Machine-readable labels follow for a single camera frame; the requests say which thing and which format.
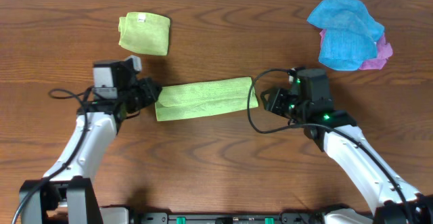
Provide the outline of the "green microfiber cloth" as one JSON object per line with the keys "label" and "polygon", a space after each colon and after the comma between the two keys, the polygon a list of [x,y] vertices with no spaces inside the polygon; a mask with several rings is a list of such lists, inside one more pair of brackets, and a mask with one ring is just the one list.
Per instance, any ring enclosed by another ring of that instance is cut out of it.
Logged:
{"label": "green microfiber cloth", "polygon": [[252,79],[241,77],[163,87],[155,103],[158,121],[214,116],[258,107]]}

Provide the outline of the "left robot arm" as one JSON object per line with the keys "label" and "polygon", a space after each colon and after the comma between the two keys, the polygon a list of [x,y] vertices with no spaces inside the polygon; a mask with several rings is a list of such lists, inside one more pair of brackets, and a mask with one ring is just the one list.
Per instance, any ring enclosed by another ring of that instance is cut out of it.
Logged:
{"label": "left robot arm", "polygon": [[82,93],[52,89],[53,99],[75,99],[76,126],[60,157],[38,180],[20,188],[16,223],[138,223],[128,207],[101,207],[93,189],[107,147],[121,124],[157,102],[162,91],[150,77],[140,79],[140,58],[106,60],[93,65],[94,84]]}

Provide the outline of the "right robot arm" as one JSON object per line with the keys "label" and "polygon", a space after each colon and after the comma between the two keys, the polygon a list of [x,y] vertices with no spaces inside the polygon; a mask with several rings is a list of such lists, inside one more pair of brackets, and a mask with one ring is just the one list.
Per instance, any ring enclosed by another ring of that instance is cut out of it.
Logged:
{"label": "right robot arm", "polygon": [[303,129],[333,159],[364,197],[372,216],[351,208],[323,212],[321,223],[431,223],[432,197],[400,177],[366,140],[356,120],[334,108],[326,71],[285,70],[289,88],[260,94],[265,110],[288,120],[287,129]]}

